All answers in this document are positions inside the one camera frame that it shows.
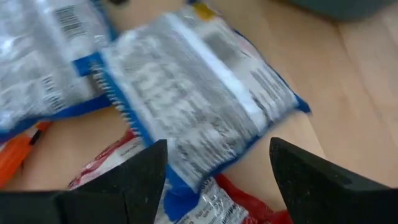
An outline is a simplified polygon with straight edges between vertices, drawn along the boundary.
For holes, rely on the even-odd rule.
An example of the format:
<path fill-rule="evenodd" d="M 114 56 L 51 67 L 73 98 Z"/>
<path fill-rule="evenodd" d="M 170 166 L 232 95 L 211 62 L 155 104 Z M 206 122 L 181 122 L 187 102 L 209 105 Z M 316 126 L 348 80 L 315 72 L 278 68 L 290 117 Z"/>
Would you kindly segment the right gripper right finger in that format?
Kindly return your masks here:
<path fill-rule="evenodd" d="M 294 224 L 398 224 L 398 188 L 338 166 L 281 138 L 272 171 Z"/>

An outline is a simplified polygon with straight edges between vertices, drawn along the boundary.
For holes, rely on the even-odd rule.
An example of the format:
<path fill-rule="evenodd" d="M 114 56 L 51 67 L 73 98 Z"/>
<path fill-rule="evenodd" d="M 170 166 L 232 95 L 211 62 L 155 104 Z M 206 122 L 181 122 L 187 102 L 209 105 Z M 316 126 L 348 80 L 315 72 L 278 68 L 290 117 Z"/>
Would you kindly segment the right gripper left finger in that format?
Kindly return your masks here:
<path fill-rule="evenodd" d="M 0 224 L 153 224 L 166 164 L 161 139 L 73 190 L 0 191 Z"/>

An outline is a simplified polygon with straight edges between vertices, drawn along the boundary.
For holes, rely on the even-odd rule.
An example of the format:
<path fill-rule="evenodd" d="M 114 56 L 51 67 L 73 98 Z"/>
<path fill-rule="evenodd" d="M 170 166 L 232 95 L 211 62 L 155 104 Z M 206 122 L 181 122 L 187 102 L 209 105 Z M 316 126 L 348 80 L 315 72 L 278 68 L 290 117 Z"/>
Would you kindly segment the red Maruchan noodle packet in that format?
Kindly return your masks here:
<path fill-rule="evenodd" d="M 75 189 L 99 177 L 134 156 L 144 146 L 128 130 L 124 136 L 109 145 L 69 183 Z M 179 221 L 170 220 L 161 196 L 154 224 L 293 224 L 287 210 L 273 211 L 263 201 L 243 192 L 224 175 L 219 174 L 205 182 L 198 205 Z"/>

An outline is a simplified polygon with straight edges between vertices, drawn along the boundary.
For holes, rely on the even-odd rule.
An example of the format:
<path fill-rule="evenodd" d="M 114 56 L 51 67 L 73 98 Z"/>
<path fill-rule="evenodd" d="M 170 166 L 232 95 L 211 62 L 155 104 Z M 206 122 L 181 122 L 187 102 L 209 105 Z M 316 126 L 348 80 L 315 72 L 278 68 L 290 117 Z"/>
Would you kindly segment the blue Maruchan noodle packet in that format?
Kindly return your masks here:
<path fill-rule="evenodd" d="M 309 105 L 206 3 L 190 0 L 100 52 L 96 81 L 145 146 L 167 141 L 164 209 L 179 221 L 205 182 Z"/>
<path fill-rule="evenodd" d="M 108 107 L 93 74 L 116 37 L 102 0 L 0 0 L 0 142 Z"/>

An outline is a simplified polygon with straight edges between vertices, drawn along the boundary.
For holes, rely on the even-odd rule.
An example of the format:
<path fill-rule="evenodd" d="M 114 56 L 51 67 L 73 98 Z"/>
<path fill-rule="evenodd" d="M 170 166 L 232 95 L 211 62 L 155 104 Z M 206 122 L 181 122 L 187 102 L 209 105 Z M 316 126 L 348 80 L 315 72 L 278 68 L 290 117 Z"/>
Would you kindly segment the orange Maruchan noodle packet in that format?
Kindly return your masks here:
<path fill-rule="evenodd" d="M 0 144 L 0 189 L 13 183 L 21 174 L 24 160 L 32 151 L 41 135 L 53 124 L 43 121 L 23 133 Z"/>

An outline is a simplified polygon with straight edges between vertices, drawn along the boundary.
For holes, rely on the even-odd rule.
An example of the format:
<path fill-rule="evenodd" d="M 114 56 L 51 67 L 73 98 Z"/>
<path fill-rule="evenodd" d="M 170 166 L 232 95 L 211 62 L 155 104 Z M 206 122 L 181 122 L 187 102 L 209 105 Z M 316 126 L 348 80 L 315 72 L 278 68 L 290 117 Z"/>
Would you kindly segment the teal plastic bin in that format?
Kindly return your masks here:
<path fill-rule="evenodd" d="M 357 21 L 374 15 L 398 0 L 286 0 L 319 16 L 336 21 Z"/>

